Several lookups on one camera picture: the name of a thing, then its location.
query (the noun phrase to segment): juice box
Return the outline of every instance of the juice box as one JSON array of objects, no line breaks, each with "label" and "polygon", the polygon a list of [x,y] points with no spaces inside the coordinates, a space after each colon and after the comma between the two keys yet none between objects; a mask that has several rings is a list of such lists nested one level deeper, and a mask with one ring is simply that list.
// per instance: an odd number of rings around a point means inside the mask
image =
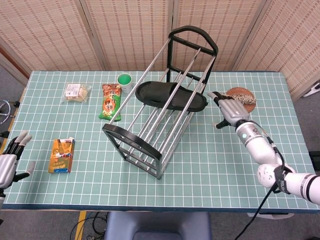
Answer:
[{"label": "juice box", "polygon": [[48,172],[70,173],[74,156],[75,139],[54,139],[50,156]]}]

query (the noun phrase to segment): black slipper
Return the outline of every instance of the black slipper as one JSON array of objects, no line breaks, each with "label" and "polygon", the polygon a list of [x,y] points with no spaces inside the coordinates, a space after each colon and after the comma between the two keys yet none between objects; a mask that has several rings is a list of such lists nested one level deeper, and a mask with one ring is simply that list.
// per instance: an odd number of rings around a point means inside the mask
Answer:
[{"label": "black slipper", "polygon": [[[146,81],[136,89],[135,96],[146,105],[163,108],[176,85],[176,82]],[[192,90],[180,86],[167,109],[182,111],[190,99],[192,92]],[[200,112],[207,105],[207,99],[201,93],[197,92],[187,111]]]}]

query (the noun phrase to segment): cutting mat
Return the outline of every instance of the cutting mat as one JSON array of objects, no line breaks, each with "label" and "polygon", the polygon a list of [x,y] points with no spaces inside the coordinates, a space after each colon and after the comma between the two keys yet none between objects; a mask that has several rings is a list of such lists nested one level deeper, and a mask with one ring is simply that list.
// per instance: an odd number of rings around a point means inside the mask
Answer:
[{"label": "cutting mat", "polygon": [[[10,139],[28,130],[32,141],[18,172],[36,161],[32,177],[6,190],[7,209],[191,209],[254,212],[266,194],[234,128],[213,129],[222,119],[213,101],[192,118],[161,180],[123,161],[102,132],[102,84],[115,83],[120,71],[34,71],[14,121]],[[136,82],[143,72],[130,72]],[[150,72],[157,81],[162,72]],[[314,173],[286,80],[277,72],[213,72],[205,92],[249,89],[257,98],[251,117],[270,133],[285,161],[299,173]],[[61,103],[65,83],[92,86],[88,102]],[[133,96],[115,124],[128,127],[141,103]],[[152,107],[145,107],[148,116]],[[71,173],[50,174],[55,138],[75,138]],[[283,193],[272,194],[265,211],[318,211],[315,204]]]}]

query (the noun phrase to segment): green cup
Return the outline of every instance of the green cup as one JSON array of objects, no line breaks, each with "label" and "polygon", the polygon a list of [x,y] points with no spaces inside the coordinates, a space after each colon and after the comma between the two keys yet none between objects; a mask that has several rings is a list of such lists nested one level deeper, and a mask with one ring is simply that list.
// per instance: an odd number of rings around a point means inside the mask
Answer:
[{"label": "green cup", "polygon": [[129,73],[121,73],[116,80],[124,93],[130,93],[133,88],[133,84],[132,77]]}]

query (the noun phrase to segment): gray carpet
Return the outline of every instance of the gray carpet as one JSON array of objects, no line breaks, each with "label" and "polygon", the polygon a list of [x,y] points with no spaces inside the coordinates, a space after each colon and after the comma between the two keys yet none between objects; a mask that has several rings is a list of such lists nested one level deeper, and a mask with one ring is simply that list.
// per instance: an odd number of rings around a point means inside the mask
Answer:
[{"label": "gray carpet", "polygon": [[[23,86],[0,67],[0,99],[20,99]],[[309,151],[320,151],[320,93],[299,99],[294,107]],[[0,126],[0,132],[8,129],[9,123]],[[232,240],[250,221],[245,213],[211,213],[213,240]],[[73,226],[78,222],[77,211],[0,211],[0,240],[67,240]],[[305,240],[320,237],[320,214],[296,214],[283,220],[257,218],[242,236],[242,240]],[[97,220],[97,230],[103,231],[105,222]],[[84,226],[83,240],[97,236],[92,229],[92,220]]]}]

